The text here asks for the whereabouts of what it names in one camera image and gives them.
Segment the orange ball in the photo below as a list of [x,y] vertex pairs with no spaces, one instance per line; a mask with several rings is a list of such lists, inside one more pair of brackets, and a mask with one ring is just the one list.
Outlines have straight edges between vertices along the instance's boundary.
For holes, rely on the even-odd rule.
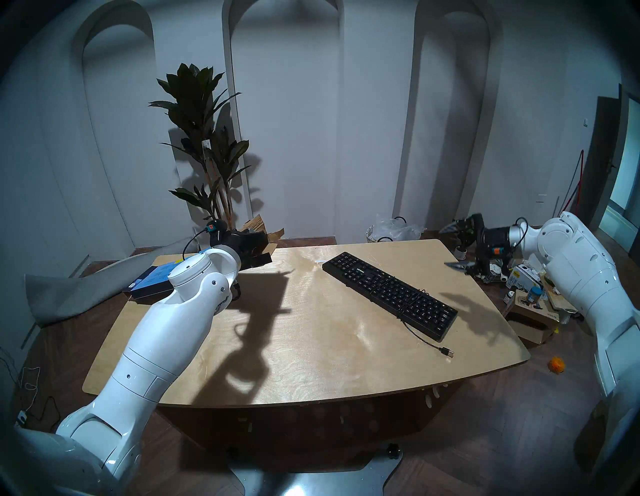
[[549,367],[549,370],[554,374],[561,374],[562,372],[564,372],[564,360],[559,356],[554,356],[551,360],[549,360],[547,367]]

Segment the white box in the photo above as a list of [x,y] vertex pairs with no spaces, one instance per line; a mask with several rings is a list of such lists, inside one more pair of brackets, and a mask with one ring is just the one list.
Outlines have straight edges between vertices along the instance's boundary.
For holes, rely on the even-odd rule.
[[534,285],[541,286],[538,272],[522,264],[515,266],[507,279],[507,287],[509,289],[515,286],[518,289],[529,292],[529,289]]

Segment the robotic arm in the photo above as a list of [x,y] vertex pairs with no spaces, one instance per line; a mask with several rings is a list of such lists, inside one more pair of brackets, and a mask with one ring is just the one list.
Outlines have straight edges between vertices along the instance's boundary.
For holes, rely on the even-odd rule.
[[140,437],[167,388],[191,363],[212,318],[232,301],[240,270],[265,265],[267,235],[226,231],[214,221],[214,246],[169,274],[174,291],[134,330],[102,392],[62,421],[56,434],[19,429],[54,483],[90,494],[120,493],[140,464]]
[[640,361],[633,355],[619,358],[619,353],[612,353],[614,342],[626,340],[633,346],[631,340],[640,335],[639,314],[620,285],[611,256],[574,214],[562,212],[540,229],[529,227],[526,221],[489,229],[484,227],[482,215],[474,214],[441,232],[457,232],[463,248],[477,243],[476,262],[460,266],[470,275],[487,275],[490,259],[501,259],[505,271],[506,262],[513,256],[528,259],[536,255],[560,293],[596,335],[595,369],[603,396],[609,396],[625,370]]

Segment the doorway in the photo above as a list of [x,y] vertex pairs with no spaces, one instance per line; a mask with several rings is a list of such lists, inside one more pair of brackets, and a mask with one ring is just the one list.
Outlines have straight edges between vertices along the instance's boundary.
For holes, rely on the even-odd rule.
[[639,165],[640,100],[629,94],[627,132],[620,168],[599,226],[627,253],[640,227]]

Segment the bottle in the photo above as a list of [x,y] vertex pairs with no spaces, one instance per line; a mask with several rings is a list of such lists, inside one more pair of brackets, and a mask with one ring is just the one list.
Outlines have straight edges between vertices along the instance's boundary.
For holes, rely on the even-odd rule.
[[527,293],[527,303],[530,305],[535,305],[540,299],[540,296],[542,296],[542,289],[540,288],[540,286],[532,286]]

